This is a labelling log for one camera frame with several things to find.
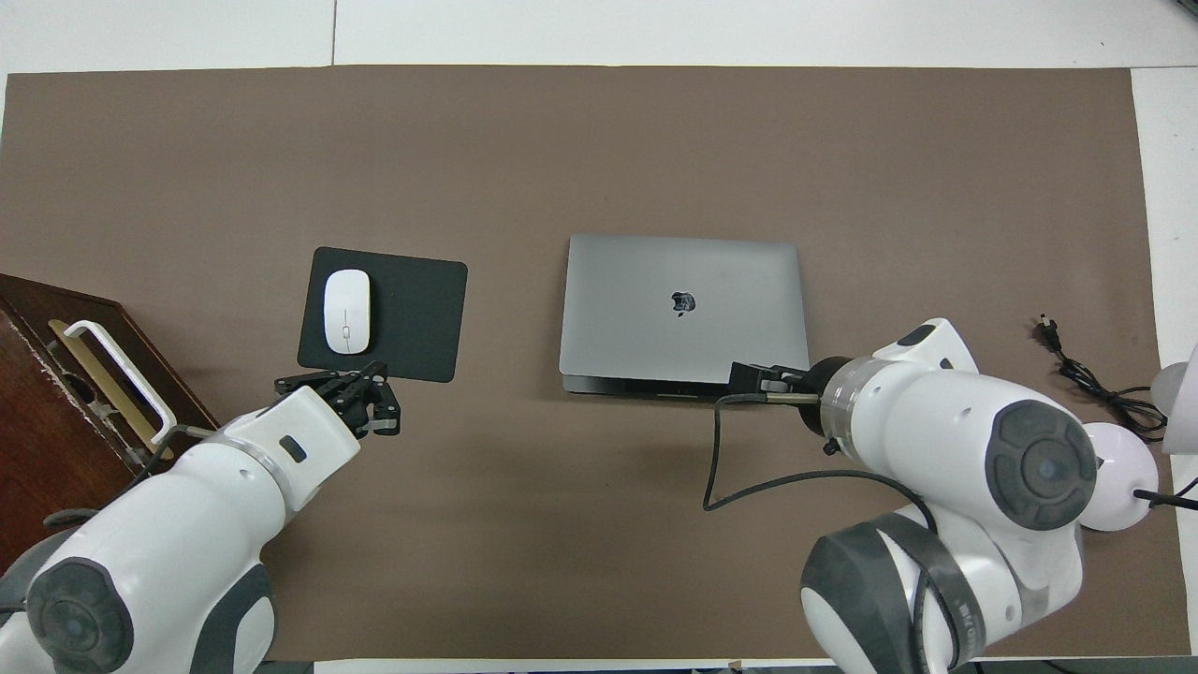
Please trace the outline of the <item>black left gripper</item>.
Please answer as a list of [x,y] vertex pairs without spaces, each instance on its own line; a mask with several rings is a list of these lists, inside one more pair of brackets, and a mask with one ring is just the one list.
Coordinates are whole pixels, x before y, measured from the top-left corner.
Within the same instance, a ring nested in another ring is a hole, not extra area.
[[274,391],[283,397],[300,388],[311,388],[356,438],[368,435],[371,423],[368,406],[373,403],[373,435],[395,436],[401,432],[403,409],[391,387],[377,387],[386,382],[387,365],[369,363],[359,372],[317,371],[278,378]]

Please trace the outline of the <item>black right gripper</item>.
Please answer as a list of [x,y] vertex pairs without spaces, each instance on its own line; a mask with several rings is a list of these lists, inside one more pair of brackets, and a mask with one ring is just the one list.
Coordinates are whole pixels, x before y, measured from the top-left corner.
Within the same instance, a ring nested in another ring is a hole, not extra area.
[[730,393],[749,393],[750,402],[812,402],[805,370],[762,366],[733,362],[730,368]]

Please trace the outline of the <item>grey Apple laptop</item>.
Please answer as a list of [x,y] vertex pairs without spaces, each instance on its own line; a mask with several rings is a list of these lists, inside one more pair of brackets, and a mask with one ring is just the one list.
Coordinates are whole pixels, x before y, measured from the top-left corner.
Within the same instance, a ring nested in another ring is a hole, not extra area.
[[565,391],[722,397],[733,363],[807,370],[795,245],[577,233],[565,257]]

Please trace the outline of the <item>black mouse pad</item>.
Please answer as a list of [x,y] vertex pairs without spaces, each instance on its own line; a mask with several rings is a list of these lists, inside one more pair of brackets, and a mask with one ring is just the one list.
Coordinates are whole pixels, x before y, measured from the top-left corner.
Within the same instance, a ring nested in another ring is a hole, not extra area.
[[[350,357],[333,353],[323,334],[323,285],[331,273],[343,269],[364,271],[373,283],[371,345]],[[392,378],[449,383],[456,371],[467,281],[461,261],[317,247],[297,362],[341,372],[385,362]]]

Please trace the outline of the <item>white computer mouse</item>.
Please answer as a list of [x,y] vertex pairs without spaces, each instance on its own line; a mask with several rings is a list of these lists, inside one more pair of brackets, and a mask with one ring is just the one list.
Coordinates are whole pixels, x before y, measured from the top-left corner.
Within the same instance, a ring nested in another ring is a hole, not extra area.
[[339,356],[364,353],[373,340],[373,283],[359,269],[335,271],[323,285],[323,334]]

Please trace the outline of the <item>brown table mat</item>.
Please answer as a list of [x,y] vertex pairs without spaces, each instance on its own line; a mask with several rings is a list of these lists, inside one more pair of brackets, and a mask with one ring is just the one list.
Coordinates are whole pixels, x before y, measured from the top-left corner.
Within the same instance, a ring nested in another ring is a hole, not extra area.
[[1087,403],[1160,366],[1125,69],[353,66],[12,74],[0,272],[117,300],[211,414],[297,371],[320,245],[460,260],[448,384],[265,549],[282,658],[817,657],[817,538],[902,508],[818,479],[706,514],[703,403],[565,393],[573,233],[797,247],[815,358],[945,316]]

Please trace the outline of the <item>dark wooden cabinet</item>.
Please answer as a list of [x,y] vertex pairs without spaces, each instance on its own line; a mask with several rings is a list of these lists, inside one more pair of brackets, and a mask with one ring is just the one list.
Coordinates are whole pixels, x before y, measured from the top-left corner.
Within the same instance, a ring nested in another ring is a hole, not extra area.
[[110,334],[179,423],[214,429],[120,303],[0,272],[0,573],[52,534],[48,516],[99,508],[125,488],[162,429],[93,334],[60,340],[81,320]]

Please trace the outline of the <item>white round lamp base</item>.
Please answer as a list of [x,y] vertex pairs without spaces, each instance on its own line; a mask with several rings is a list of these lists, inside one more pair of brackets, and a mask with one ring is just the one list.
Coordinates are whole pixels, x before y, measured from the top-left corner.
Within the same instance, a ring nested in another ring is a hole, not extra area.
[[1140,523],[1149,514],[1146,499],[1136,491],[1155,491],[1157,464],[1146,443],[1133,431],[1113,423],[1087,423],[1097,459],[1097,476],[1081,526],[1095,532],[1121,532]]

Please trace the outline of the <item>white lamp head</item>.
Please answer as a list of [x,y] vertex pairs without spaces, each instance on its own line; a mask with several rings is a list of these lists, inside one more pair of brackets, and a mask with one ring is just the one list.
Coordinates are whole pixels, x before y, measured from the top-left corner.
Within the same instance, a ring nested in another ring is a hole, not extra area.
[[1162,368],[1149,391],[1164,415],[1164,455],[1198,456],[1198,344],[1185,362]]

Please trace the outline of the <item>black lamp neck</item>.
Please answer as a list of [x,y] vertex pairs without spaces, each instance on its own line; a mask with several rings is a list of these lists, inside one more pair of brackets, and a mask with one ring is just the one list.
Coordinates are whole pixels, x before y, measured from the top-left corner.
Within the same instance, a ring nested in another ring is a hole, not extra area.
[[1156,493],[1155,491],[1148,491],[1137,488],[1132,491],[1135,499],[1146,502],[1149,508],[1169,506],[1176,509],[1188,509],[1190,511],[1198,512],[1198,499],[1188,498],[1190,491],[1198,488],[1198,476],[1191,482],[1187,482],[1185,487],[1174,494]]

